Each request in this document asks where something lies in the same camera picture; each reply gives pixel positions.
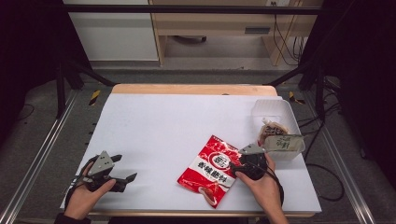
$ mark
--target black sleeve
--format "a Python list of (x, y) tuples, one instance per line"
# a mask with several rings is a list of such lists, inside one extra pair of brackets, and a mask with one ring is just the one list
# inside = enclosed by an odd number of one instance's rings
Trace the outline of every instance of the black sleeve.
[(91, 220), (88, 218), (77, 220), (71, 217), (66, 217), (64, 213), (60, 213), (58, 216), (56, 216), (55, 222), (53, 224), (91, 224)]

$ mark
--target human hand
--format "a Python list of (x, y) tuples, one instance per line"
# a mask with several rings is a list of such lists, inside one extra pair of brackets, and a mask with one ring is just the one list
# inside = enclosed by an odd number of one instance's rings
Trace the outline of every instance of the human hand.
[[(265, 153), (265, 159), (267, 159), (268, 168), (274, 171), (276, 165), (267, 153)], [(252, 180), (241, 172), (235, 174), (250, 188), (271, 223), (289, 223), (282, 210), (279, 187), (271, 176), (265, 174), (259, 180)]]
[[(92, 165), (93, 162), (91, 162), (84, 170), (84, 176), (88, 173)], [(64, 215), (77, 220), (84, 219), (96, 205), (99, 199), (109, 190), (111, 190), (115, 184), (116, 180), (110, 179), (96, 191), (90, 192), (85, 184), (78, 183), (76, 189), (70, 197), (70, 201), (66, 207), (66, 210), (64, 211)]]

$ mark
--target black pole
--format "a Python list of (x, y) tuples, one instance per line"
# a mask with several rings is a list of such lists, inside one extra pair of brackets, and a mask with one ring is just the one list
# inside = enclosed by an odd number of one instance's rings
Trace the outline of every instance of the black pole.
[(200, 13), (200, 14), (277, 14), (321, 15), (342, 13), (338, 8), (323, 7), (243, 7), (243, 6), (183, 6), (183, 5), (43, 5), (43, 9), (66, 12), (96, 13)]

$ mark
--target wire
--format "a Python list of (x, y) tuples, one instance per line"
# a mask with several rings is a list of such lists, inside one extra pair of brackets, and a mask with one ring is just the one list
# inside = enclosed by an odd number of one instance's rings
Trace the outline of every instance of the wire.
[(87, 169), (87, 167), (91, 164), (91, 162), (96, 161), (98, 157), (99, 156), (95, 156), (93, 158), (90, 158), (87, 161), (87, 163), (85, 163), (85, 165), (80, 170), (77, 178), (75, 178), (75, 180), (71, 183), (72, 188), (67, 191), (66, 197), (64, 199), (64, 210), (66, 210), (67, 205), (69, 205), (70, 198), (72, 197), (72, 195), (73, 195), (74, 191), (76, 190), (76, 188), (78, 188), (81, 185), (83, 185), (83, 183), (82, 184), (78, 184), (78, 183), (80, 182), (81, 178), (84, 176), (85, 169)]
[(300, 39), (299, 51), (298, 51), (298, 53), (296, 53), (295, 49), (296, 49), (296, 42), (297, 42), (298, 38), (299, 38), (298, 36), (294, 37), (294, 41), (293, 41), (293, 56), (294, 56), (295, 59), (297, 59), (297, 63), (300, 65), (300, 59), (301, 59), (301, 56), (303, 55), (303, 49), (304, 49), (304, 37), (300, 36), (301, 39)]
[(279, 194), (280, 194), (280, 203), (283, 204), (283, 201), (285, 199), (285, 191), (283, 190), (282, 185), (279, 182), (279, 178), (277, 178), (275, 171), (273, 169), (271, 169), (270, 167), (268, 167), (267, 165), (267, 169), (262, 169), (259, 165), (254, 164), (251, 161), (248, 161), (247, 163), (249, 163), (250, 165), (262, 170), (264, 172), (264, 174), (268, 174), (269, 176), (271, 176), (271, 178), (273, 178), (277, 184), (277, 188), (279, 189)]
[(314, 131), (312, 131), (312, 132), (309, 132), (309, 133), (302, 133), (302, 135), (303, 136), (308, 136), (309, 134), (311, 134), (311, 133), (316, 133), (318, 130), (314, 130)]
[[(332, 92), (332, 91), (331, 91), (329, 94), (326, 94), (326, 95), (323, 97), (323, 100), (325, 100), (327, 97), (329, 97), (329, 96), (331, 96), (331, 95), (334, 95), (334, 94), (335, 94), (335, 92)], [(339, 104), (339, 103), (335, 103), (335, 104), (331, 105), (329, 108), (327, 108), (327, 109), (325, 110), (325, 116), (330, 116), (334, 111), (337, 111), (337, 110), (339, 110), (339, 109), (340, 109), (340, 104)], [(300, 125), (300, 128), (301, 128), (301, 127), (304, 127), (304, 126), (306, 126), (306, 125), (308, 125), (309, 123), (312, 123), (313, 121), (315, 121), (315, 120), (317, 120), (317, 119), (318, 119), (318, 116), (315, 116), (315, 117), (313, 117), (312, 119), (302, 119), (302, 120), (300, 120), (300, 121), (309, 120), (309, 121), (306, 122), (305, 124)], [(312, 139), (312, 141), (310, 142), (308, 148), (307, 148), (306, 151), (305, 151), (305, 154), (304, 154), (304, 161), (305, 161), (305, 165), (306, 165), (306, 166), (315, 166), (315, 167), (318, 167), (318, 168), (320, 168), (320, 169), (322, 169), (322, 170), (324, 170), (324, 171), (330, 173), (331, 175), (333, 175), (333, 176), (337, 179), (337, 181), (339, 182), (339, 184), (340, 184), (340, 186), (341, 186), (341, 193), (340, 193), (340, 195), (339, 195), (338, 197), (336, 197), (336, 198), (330, 198), (330, 197), (322, 196), (322, 195), (318, 192), (318, 190), (317, 190), (317, 194), (318, 194), (319, 198), (321, 198), (321, 199), (323, 199), (323, 200), (326, 200), (326, 201), (329, 201), (329, 202), (338, 202), (338, 201), (340, 201), (340, 200), (344, 197), (344, 195), (345, 195), (345, 187), (344, 187), (344, 184), (343, 184), (343, 182), (341, 181), (340, 177), (339, 177), (337, 174), (335, 174), (334, 172), (332, 172), (330, 169), (328, 169), (328, 168), (326, 168), (326, 167), (324, 167), (324, 166), (322, 166), (322, 165), (318, 165), (318, 164), (314, 164), (314, 163), (307, 163), (307, 162), (306, 162), (307, 159), (308, 159), (309, 152), (311, 151), (312, 146), (313, 146), (313, 144), (315, 143), (315, 141), (316, 141), (316, 139), (317, 139), (317, 137), (318, 137), (318, 135), (319, 135), (319, 133), (320, 133), (320, 130), (324, 127), (324, 124), (325, 124), (325, 122), (322, 121), (322, 122), (320, 123), (319, 128), (318, 128), (316, 131), (311, 132), (311, 133), (315, 133), (315, 135), (314, 135), (314, 138)]]
[(28, 106), (30, 106), (32, 108), (32, 110), (29, 112), (28, 115), (26, 115), (26, 116), (24, 116), (22, 118), (18, 118), (17, 121), (20, 121), (20, 120), (23, 120), (23, 119), (27, 119), (33, 114), (33, 112), (35, 112), (35, 107), (33, 105), (28, 105)]
[(344, 197), (345, 191), (346, 191), (346, 190), (345, 190), (345, 187), (344, 187), (344, 183), (343, 183), (343, 181), (341, 181), (340, 177), (338, 177), (337, 174), (335, 174), (333, 171), (329, 170), (328, 168), (326, 168), (326, 167), (324, 167), (324, 166), (321, 166), (321, 165), (318, 165), (318, 164), (306, 163), (305, 165), (306, 165), (306, 166), (316, 166), (316, 167), (318, 167), (318, 168), (320, 168), (320, 169), (322, 169), (322, 170), (324, 170), (324, 171), (327, 171), (328, 173), (330, 173), (331, 175), (333, 175), (333, 176), (337, 179), (338, 183), (339, 183), (340, 186), (341, 186), (341, 193), (340, 193), (340, 195), (339, 195), (338, 197), (336, 197), (336, 198), (328, 198), (328, 197), (322, 196), (322, 195), (317, 191), (317, 194), (318, 194), (318, 196), (319, 196), (320, 198), (322, 198), (322, 199), (324, 199), (324, 200), (327, 200), (327, 201), (330, 201), (330, 202), (338, 202), (338, 201), (340, 201), (340, 200)]
[[(296, 60), (293, 58), (293, 56), (291, 55), (291, 53), (290, 53), (290, 51), (289, 51), (289, 48), (288, 48), (288, 45), (286, 44), (286, 40), (283, 38), (283, 35), (280, 33), (280, 30), (279, 30), (279, 28), (278, 28), (278, 26), (277, 26), (276, 14), (274, 14), (274, 20), (275, 20), (275, 22), (274, 22), (274, 28), (276, 29), (276, 31), (279, 32), (280, 38), (282, 39), (282, 41), (283, 41), (283, 43), (284, 43), (286, 49), (288, 50), (288, 53), (289, 53), (290, 57), (291, 57), (294, 61), (296, 61)], [(275, 32), (276, 32), (276, 31), (273, 32), (273, 39), (274, 39), (274, 43), (275, 43), (275, 45), (276, 45), (276, 48), (279, 50), (280, 56), (282, 56), (283, 61), (284, 61), (287, 65), (298, 65), (298, 64), (288, 63), (288, 62), (286, 61), (285, 56), (284, 56), (283, 53), (282, 53), (282, 50), (280, 49), (279, 45), (276, 43), (276, 39), (275, 39)]]

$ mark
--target bag of chips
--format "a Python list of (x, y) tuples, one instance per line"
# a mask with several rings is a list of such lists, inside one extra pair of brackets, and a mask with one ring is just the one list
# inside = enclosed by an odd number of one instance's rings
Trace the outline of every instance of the bag of chips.
[(212, 135), (204, 148), (177, 182), (184, 188), (204, 195), (216, 208), (235, 181), (230, 162), (241, 165), (238, 149)]

